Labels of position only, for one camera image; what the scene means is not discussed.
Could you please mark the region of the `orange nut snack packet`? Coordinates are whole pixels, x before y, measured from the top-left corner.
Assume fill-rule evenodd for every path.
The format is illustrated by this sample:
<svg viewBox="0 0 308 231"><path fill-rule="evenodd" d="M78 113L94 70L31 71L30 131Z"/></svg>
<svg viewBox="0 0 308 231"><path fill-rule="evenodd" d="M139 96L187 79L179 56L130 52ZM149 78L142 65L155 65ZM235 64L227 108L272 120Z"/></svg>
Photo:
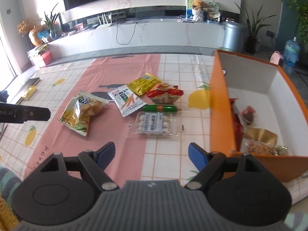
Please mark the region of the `orange nut snack packet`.
<svg viewBox="0 0 308 231"><path fill-rule="evenodd" d="M278 135L261 128L247 128L245 130L242 151L253 155L276 157L288 155L288 148L278 145Z"/></svg>

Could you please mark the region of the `clear packet with red sweet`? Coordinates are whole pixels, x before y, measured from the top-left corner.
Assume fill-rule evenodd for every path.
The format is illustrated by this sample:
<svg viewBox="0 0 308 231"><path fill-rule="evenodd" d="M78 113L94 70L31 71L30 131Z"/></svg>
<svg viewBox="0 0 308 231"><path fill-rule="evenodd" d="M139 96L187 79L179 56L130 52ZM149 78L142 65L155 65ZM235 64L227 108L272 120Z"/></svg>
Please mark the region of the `clear packet with red sweet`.
<svg viewBox="0 0 308 231"><path fill-rule="evenodd" d="M251 125L254 122L256 110L252 106L247 106L242 112L242 119L246 125Z"/></svg>

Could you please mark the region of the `yellow small box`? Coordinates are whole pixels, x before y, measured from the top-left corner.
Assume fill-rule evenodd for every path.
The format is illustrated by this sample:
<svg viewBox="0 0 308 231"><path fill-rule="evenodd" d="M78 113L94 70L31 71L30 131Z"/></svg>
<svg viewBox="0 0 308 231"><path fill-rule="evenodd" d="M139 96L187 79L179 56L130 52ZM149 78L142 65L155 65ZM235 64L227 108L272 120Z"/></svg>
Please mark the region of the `yellow small box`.
<svg viewBox="0 0 308 231"><path fill-rule="evenodd" d="M23 94L22 99L28 101L31 97L36 93L37 87L35 85L31 85L27 91Z"/></svg>

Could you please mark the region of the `yellow white chips bag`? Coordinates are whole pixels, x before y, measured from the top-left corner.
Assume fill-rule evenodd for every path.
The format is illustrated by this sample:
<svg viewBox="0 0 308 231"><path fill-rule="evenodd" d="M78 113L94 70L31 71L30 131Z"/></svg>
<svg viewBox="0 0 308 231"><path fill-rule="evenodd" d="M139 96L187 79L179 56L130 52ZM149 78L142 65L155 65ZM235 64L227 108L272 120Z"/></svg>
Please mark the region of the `yellow white chips bag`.
<svg viewBox="0 0 308 231"><path fill-rule="evenodd" d="M91 118L99 114L108 103L107 99L81 91L69 101L59 122L85 137L88 134Z"/></svg>

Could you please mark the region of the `clear tray of white balls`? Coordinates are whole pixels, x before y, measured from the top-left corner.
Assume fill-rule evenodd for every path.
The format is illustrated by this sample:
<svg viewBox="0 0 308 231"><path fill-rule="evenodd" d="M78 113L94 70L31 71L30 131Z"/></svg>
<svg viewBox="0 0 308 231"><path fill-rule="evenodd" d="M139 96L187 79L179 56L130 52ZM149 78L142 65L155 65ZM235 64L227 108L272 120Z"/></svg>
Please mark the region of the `clear tray of white balls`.
<svg viewBox="0 0 308 231"><path fill-rule="evenodd" d="M139 112L131 122L128 138L169 139L181 133L181 119L178 113Z"/></svg>

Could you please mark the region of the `red storage box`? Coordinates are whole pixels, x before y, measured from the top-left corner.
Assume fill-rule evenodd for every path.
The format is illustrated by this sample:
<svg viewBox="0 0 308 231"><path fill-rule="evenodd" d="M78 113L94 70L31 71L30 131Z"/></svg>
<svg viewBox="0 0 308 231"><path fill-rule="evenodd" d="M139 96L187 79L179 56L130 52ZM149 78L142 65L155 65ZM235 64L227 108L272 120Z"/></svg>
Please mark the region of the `red storage box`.
<svg viewBox="0 0 308 231"><path fill-rule="evenodd" d="M38 68L44 68L45 66L49 65L52 60L53 58L50 51L39 54L32 59L33 64Z"/></svg>

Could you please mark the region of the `white carrot-stick snack bag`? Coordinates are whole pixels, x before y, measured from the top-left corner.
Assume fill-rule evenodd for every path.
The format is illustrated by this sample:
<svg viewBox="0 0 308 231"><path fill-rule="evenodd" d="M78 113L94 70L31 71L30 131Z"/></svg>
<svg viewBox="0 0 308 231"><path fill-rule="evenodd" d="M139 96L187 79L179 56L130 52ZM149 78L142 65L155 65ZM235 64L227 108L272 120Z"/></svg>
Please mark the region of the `white carrot-stick snack bag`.
<svg viewBox="0 0 308 231"><path fill-rule="evenodd" d="M146 105L146 102L130 90L127 85L108 92L108 95L117 105L122 117L130 115Z"/></svg>

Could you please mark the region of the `orange cardboard box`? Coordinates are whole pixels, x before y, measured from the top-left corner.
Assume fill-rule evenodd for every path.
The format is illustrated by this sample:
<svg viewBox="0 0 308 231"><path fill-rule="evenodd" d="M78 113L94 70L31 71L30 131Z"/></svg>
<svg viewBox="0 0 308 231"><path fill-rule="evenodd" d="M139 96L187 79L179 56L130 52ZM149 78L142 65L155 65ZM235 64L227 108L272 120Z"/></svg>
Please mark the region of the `orange cardboard box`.
<svg viewBox="0 0 308 231"><path fill-rule="evenodd" d="M256 155L257 159L282 182L307 172L307 108L283 69L247 55L216 50L210 78L210 149L228 157L239 157L236 150L230 98L236 98L240 112L247 106L256 110L247 128L267 129L278 135L278 145L288 155Z"/></svg>

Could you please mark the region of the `green sausage stick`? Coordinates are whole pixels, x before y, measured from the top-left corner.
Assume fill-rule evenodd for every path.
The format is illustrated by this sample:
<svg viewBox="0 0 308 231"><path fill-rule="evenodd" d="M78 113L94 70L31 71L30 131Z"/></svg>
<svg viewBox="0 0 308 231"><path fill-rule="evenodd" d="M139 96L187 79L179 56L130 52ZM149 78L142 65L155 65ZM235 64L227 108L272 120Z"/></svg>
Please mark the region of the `green sausage stick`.
<svg viewBox="0 0 308 231"><path fill-rule="evenodd" d="M142 108L143 112L178 112L178 108L174 105L162 105L162 104L147 104Z"/></svg>

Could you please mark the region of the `orange vase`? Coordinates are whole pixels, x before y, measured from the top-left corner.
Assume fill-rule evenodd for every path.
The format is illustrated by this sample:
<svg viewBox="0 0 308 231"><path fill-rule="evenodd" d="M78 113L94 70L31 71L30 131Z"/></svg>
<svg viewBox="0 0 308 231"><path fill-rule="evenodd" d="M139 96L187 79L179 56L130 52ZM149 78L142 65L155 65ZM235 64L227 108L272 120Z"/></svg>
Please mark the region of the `orange vase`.
<svg viewBox="0 0 308 231"><path fill-rule="evenodd" d="M38 36L38 33L45 30L45 26L34 26L29 31L29 39L34 46L39 46L42 44L42 39Z"/></svg>

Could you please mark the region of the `red orange snack bag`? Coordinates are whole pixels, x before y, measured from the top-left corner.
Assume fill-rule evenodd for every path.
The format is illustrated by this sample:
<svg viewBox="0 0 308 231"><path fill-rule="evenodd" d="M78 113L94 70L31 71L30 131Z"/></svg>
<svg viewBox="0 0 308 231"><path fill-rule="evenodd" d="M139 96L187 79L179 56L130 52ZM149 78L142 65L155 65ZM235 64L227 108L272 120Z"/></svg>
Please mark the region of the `red orange snack bag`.
<svg viewBox="0 0 308 231"><path fill-rule="evenodd" d="M179 89L177 85L160 83L149 90L146 96L155 104L173 105L183 94L184 91Z"/></svg>

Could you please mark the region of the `yellow snack packet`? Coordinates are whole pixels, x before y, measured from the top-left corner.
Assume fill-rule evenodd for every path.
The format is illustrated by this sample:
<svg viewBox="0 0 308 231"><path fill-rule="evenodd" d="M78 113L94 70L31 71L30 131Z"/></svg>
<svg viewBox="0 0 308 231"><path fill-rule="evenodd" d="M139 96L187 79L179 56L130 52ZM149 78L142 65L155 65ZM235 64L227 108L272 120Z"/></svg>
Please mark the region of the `yellow snack packet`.
<svg viewBox="0 0 308 231"><path fill-rule="evenodd" d="M136 95L141 96L151 90L155 85L160 84L161 80L146 73L138 79L127 84L127 87Z"/></svg>

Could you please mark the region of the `small potted plant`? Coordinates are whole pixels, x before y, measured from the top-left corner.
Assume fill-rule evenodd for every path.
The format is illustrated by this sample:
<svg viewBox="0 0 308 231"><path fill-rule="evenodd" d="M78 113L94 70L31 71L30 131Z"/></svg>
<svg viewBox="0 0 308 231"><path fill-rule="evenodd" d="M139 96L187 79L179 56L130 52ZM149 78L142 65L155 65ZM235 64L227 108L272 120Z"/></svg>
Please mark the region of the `small potted plant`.
<svg viewBox="0 0 308 231"><path fill-rule="evenodd" d="M44 12L44 23L49 30L50 38L51 40L55 40L57 38L57 33L55 29L55 23L57 19L59 18L60 13L54 13L55 8L57 7L58 3L55 4L55 6L52 8L50 13Z"/></svg>

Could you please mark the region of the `white wifi router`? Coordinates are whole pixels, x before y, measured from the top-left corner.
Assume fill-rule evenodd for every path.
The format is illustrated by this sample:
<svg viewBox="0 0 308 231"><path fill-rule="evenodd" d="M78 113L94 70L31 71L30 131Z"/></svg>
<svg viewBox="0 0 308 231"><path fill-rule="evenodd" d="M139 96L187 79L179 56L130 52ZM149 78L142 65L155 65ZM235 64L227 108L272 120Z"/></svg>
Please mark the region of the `white wifi router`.
<svg viewBox="0 0 308 231"><path fill-rule="evenodd" d="M98 29L100 28L108 28L112 26L113 20L112 20L112 14L102 14L101 17L98 16L99 19L99 26Z"/></svg>

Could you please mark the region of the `potted green plant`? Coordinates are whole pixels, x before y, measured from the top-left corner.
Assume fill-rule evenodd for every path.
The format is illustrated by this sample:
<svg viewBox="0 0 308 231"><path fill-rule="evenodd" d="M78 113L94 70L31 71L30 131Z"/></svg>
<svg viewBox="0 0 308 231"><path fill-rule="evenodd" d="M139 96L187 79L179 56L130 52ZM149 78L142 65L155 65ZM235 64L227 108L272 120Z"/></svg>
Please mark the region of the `potted green plant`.
<svg viewBox="0 0 308 231"><path fill-rule="evenodd" d="M245 22L246 22L246 26L248 30L248 38L246 42L245 51L246 53L254 55L256 53L255 47L257 44L257 37L258 37L259 31L261 30L261 28L271 26L271 24L264 23L264 21L269 18L275 17L276 15L261 16L260 14L263 8L263 5L261 5L259 10L257 11L256 16L254 14L254 11L252 10L251 17L250 17L246 7L240 7L237 3L235 4L240 10L240 12L244 12Z"/></svg>

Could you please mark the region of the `silver trash bin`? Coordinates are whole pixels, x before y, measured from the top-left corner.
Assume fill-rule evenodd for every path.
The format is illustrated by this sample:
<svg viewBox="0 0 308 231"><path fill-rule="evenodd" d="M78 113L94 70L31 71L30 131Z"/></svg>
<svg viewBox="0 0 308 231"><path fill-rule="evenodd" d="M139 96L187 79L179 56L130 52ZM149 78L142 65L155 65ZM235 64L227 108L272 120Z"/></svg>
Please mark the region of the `silver trash bin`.
<svg viewBox="0 0 308 231"><path fill-rule="evenodd" d="M246 38L246 26L241 23L227 21L224 24L223 48L241 53Z"/></svg>

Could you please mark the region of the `white tv cabinet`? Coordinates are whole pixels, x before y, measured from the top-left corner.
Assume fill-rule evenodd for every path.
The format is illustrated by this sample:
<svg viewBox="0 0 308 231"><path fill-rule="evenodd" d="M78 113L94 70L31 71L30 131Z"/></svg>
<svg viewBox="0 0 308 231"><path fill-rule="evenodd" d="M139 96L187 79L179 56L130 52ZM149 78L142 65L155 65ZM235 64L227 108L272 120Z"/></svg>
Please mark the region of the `white tv cabinet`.
<svg viewBox="0 0 308 231"><path fill-rule="evenodd" d="M224 27L177 19L128 20L108 28L84 30L48 44L55 63L128 53L208 54L223 45Z"/></svg>

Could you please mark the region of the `blue water bottle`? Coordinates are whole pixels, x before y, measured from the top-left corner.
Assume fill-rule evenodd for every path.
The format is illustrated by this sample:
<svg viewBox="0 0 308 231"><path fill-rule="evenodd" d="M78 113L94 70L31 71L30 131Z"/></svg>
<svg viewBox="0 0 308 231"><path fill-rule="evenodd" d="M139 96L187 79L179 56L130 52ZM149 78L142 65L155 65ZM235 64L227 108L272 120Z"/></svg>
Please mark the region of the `blue water bottle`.
<svg viewBox="0 0 308 231"><path fill-rule="evenodd" d="M285 64L290 67L295 67L296 62L298 61L300 53L300 46L296 40L296 37L288 40L285 44L285 49L283 53Z"/></svg>

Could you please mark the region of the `teddy bear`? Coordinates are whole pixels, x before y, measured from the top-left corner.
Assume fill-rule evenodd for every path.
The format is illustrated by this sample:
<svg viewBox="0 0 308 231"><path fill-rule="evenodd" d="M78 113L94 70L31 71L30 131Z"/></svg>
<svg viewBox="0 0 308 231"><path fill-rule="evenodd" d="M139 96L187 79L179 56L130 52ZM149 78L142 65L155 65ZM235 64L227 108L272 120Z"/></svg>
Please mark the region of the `teddy bear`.
<svg viewBox="0 0 308 231"><path fill-rule="evenodd" d="M204 21L204 12L207 10L208 8L203 0L194 0L192 6L193 21L202 23Z"/></svg>

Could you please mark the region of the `round paper fan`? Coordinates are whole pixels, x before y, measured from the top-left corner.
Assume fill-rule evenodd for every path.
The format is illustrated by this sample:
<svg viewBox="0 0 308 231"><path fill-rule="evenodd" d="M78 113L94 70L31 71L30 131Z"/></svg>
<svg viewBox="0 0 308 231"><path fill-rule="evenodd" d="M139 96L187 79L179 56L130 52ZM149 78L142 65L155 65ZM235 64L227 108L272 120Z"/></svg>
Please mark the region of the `round paper fan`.
<svg viewBox="0 0 308 231"><path fill-rule="evenodd" d="M216 19L220 17L219 6L214 1L205 1L204 3L205 11L208 14L210 20Z"/></svg>

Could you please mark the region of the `hanging ivy plant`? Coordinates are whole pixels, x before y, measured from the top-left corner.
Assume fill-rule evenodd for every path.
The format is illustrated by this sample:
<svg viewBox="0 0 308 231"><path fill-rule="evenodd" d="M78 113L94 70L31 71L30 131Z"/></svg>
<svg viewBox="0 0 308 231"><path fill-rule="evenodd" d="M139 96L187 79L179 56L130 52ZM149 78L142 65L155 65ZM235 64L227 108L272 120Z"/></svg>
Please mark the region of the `hanging ivy plant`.
<svg viewBox="0 0 308 231"><path fill-rule="evenodd" d="M296 38L303 52L307 49L307 0L281 0L278 32L271 47L283 50L288 40Z"/></svg>

